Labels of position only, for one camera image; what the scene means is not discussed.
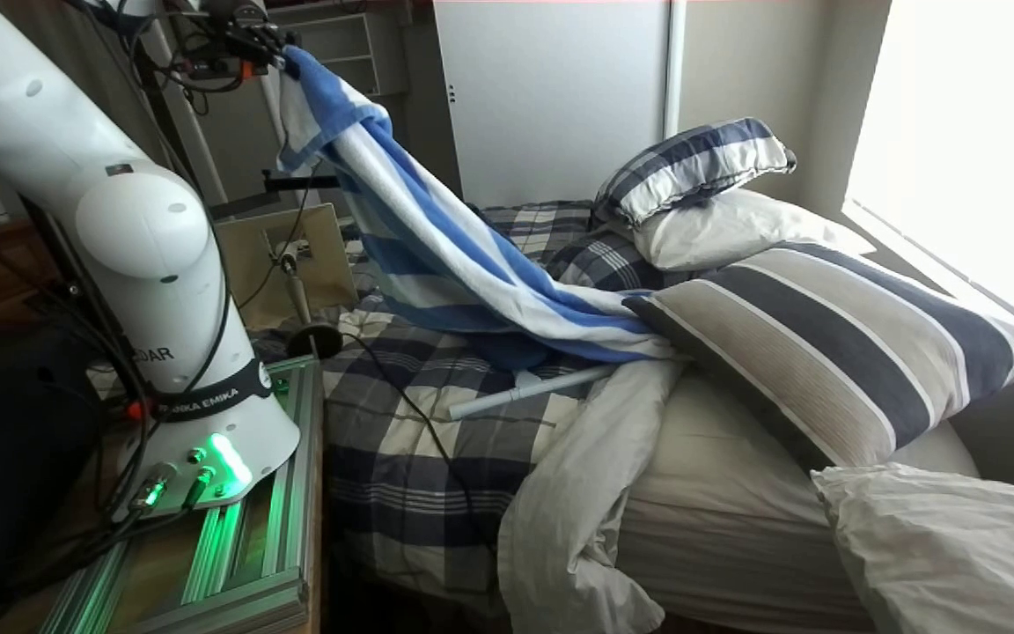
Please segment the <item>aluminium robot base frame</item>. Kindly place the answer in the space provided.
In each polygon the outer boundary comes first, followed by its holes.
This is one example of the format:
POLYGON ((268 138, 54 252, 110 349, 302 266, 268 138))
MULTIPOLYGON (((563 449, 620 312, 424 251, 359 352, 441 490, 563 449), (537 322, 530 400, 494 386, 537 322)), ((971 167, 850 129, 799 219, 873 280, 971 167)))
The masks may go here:
POLYGON ((39 634, 316 634, 323 574, 323 373, 270 366, 299 449, 248 500, 111 545, 50 602, 39 634))

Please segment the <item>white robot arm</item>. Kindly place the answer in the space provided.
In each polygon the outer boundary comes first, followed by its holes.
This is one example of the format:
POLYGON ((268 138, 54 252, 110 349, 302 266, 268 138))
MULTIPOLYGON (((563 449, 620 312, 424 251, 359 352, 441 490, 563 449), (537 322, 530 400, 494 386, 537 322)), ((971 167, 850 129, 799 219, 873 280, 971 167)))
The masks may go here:
POLYGON ((226 286, 201 196, 0 15, 0 180, 50 211, 121 322, 156 434, 122 510, 242 500, 299 448, 226 286))

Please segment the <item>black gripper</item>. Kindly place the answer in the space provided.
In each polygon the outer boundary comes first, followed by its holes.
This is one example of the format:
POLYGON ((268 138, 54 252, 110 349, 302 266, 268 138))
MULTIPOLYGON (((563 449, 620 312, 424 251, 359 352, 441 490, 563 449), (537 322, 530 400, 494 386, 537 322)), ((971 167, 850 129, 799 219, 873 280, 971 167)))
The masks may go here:
POLYGON ((265 0, 175 0, 174 16, 178 69, 268 65, 290 41, 265 0))

